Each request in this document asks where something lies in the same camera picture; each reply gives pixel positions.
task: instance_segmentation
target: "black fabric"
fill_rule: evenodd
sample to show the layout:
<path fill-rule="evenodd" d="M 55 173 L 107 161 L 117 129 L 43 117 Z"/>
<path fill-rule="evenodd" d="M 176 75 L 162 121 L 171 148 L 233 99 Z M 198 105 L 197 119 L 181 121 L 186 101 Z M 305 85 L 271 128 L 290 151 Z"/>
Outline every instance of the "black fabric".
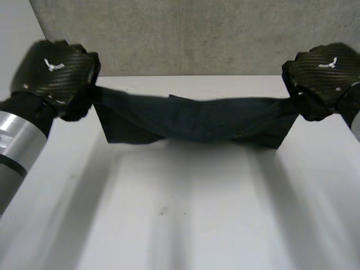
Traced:
<path fill-rule="evenodd" d="M 195 101 L 138 96 L 97 87 L 94 106 L 110 143 L 250 141 L 277 149 L 298 113 L 290 99 Z"/>

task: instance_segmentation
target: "navy towel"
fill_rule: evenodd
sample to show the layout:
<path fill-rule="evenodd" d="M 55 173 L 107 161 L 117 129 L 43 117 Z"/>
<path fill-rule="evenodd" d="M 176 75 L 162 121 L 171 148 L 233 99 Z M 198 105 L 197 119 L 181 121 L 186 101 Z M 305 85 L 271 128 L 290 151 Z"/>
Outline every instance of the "navy towel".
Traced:
<path fill-rule="evenodd" d="M 277 149 L 298 117 L 289 98 L 196 101 L 127 94 L 96 87 L 94 106 L 109 143 L 165 138 L 194 142 L 250 141 Z"/>

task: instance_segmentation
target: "gray wall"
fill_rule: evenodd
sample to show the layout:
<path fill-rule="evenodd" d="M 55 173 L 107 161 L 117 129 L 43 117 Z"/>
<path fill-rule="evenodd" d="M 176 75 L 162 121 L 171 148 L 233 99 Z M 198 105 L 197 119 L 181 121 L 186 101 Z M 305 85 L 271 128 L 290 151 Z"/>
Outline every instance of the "gray wall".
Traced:
<path fill-rule="evenodd" d="M 0 1 L 0 101 L 24 53 L 44 35 L 27 0 Z"/>
<path fill-rule="evenodd" d="M 320 44 L 360 50 L 359 0 L 30 0 L 50 40 L 100 53 L 102 75 L 272 75 Z"/>

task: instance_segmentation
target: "white table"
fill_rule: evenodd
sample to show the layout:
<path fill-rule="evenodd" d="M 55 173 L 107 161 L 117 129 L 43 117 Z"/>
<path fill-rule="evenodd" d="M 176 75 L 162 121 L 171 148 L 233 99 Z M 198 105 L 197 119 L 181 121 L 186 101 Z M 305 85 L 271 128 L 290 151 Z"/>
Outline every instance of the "white table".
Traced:
<path fill-rule="evenodd" d="M 286 97 L 277 76 L 112 77 L 132 93 Z M 360 146 L 298 117 L 278 151 L 108 145 L 96 113 L 56 120 L 0 222 L 0 269 L 359 269 Z"/>

